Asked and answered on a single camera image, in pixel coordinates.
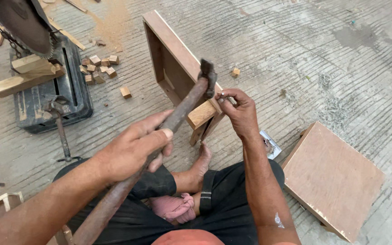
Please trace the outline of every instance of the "hand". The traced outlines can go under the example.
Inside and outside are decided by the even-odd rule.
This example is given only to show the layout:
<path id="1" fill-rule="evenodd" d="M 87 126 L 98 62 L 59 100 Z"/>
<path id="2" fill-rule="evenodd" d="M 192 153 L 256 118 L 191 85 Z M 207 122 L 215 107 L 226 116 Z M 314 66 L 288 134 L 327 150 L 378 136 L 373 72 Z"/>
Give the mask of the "hand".
<path id="1" fill-rule="evenodd" d="M 143 166 L 149 154 L 163 148 L 162 153 L 148 166 L 148 171 L 155 172 L 161 166 L 163 156 L 170 156 L 173 148 L 173 132 L 155 129 L 172 111 L 156 113 L 131 124 L 96 153 L 91 160 L 98 163 L 101 177 L 108 183 L 123 181 Z"/>
<path id="2" fill-rule="evenodd" d="M 233 105 L 227 97 L 235 99 Z M 240 139 L 258 135 L 257 110 L 251 97 L 237 88 L 224 89 L 215 95 L 223 112 L 231 119 L 232 127 Z"/>

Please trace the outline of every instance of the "miter saw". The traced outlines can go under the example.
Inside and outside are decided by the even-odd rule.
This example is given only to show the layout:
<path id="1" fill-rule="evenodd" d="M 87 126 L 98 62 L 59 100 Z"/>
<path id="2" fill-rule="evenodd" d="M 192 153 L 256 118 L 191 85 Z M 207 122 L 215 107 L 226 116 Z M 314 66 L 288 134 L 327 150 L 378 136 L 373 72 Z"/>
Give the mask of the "miter saw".
<path id="1" fill-rule="evenodd" d="M 79 72 L 77 46 L 49 24 L 37 0 L 0 0 L 0 24 L 2 36 L 12 47 L 11 61 L 34 53 L 66 70 L 63 76 L 14 94 L 14 105 L 17 125 L 30 133 L 58 126 L 65 153 L 62 160 L 71 161 L 63 125 L 93 115 L 89 90 Z"/>

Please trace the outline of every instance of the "black pants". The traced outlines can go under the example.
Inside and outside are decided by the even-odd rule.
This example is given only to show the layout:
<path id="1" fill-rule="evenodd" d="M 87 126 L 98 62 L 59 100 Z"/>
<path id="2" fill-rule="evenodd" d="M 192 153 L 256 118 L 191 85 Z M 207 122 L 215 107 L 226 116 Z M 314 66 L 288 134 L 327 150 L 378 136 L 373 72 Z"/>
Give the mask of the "black pants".
<path id="1" fill-rule="evenodd" d="M 60 170 L 54 181 L 84 161 L 86 159 L 66 166 Z M 273 160 L 269 160 L 269 163 L 276 180 L 283 188 L 282 168 Z M 95 244 L 150 245 L 161 235 L 178 229 L 209 231 L 225 245 L 258 244 L 255 224 L 247 203 L 244 178 L 243 162 L 220 171 L 209 170 L 203 179 L 200 215 L 185 224 L 174 226 L 154 214 L 140 201 L 145 198 L 173 195 L 176 192 L 173 176 L 164 166 L 161 166 L 155 173 L 146 172 L 131 190 Z M 101 192 L 68 222 L 73 233 L 107 191 Z"/>

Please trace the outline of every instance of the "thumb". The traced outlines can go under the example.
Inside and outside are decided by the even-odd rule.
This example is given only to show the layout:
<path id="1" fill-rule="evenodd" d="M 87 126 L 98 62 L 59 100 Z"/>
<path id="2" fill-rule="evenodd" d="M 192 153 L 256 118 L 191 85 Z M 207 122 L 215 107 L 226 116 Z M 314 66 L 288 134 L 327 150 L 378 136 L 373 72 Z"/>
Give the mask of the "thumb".
<path id="1" fill-rule="evenodd" d="M 170 129 L 152 131 L 152 133 L 138 140 L 139 149 L 141 152 L 149 155 L 156 149 L 165 147 L 172 138 L 173 132 Z"/>
<path id="2" fill-rule="evenodd" d="M 232 113 L 236 111 L 234 105 L 232 105 L 231 101 L 226 98 L 220 98 L 217 100 L 221 109 L 227 116 L 230 116 Z"/>

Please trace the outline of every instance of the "circular saw blade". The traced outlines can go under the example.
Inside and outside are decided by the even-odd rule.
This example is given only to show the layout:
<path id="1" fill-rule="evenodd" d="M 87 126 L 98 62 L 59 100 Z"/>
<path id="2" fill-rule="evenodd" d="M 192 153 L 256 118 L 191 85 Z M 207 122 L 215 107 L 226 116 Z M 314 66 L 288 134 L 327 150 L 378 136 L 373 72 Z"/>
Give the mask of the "circular saw blade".
<path id="1" fill-rule="evenodd" d="M 49 59 L 54 43 L 42 22 L 28 0 L 0 0 L 0 23 L 5 30 L 33 53 Z"/>

